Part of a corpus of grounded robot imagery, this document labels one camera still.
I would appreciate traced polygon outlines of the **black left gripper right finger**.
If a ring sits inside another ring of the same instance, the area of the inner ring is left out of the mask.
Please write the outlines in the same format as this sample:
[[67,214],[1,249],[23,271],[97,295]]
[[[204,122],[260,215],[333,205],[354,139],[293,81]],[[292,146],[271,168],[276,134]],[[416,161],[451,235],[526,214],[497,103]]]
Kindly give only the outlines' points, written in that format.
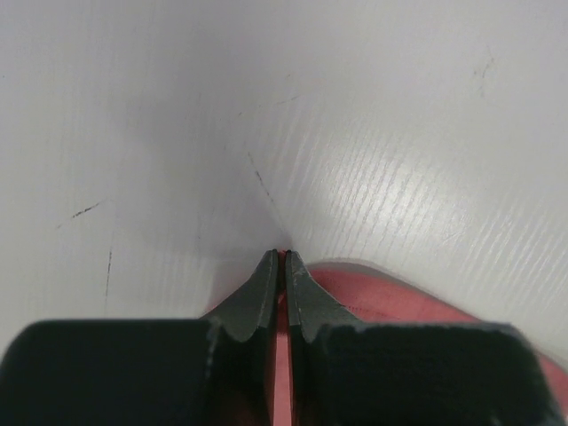
[[502,323],[366,322],[285,255],[295,425],[562,425],[528,341]]

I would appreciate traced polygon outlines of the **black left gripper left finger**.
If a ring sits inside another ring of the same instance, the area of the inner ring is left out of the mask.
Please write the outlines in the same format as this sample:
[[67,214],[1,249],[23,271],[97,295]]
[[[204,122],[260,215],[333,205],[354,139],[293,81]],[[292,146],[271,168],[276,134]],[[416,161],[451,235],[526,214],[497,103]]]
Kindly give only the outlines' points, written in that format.
[[4,425],[268,425],[279,255],[198,319],[56,319],[1,361]]

